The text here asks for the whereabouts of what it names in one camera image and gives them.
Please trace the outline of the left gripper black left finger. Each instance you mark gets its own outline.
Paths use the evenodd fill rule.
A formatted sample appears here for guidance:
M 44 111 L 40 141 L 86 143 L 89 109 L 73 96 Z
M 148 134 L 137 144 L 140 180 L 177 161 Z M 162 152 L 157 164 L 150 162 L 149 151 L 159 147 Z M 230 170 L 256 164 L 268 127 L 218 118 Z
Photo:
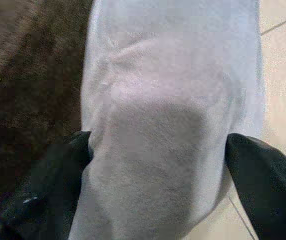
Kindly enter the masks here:
M 66 240 L 92 160 L 90 131 L 75 132 L 51 145 L 0 211 L 0 240 Z

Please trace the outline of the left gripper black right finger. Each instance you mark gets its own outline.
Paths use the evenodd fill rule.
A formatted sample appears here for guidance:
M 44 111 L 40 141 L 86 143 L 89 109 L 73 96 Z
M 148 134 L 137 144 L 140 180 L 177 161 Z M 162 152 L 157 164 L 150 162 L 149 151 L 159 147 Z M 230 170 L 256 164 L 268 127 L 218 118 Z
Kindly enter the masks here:
M 286 240 L 286 155 L 250 136 L 229 134 L 225 162 L 261 240 Z

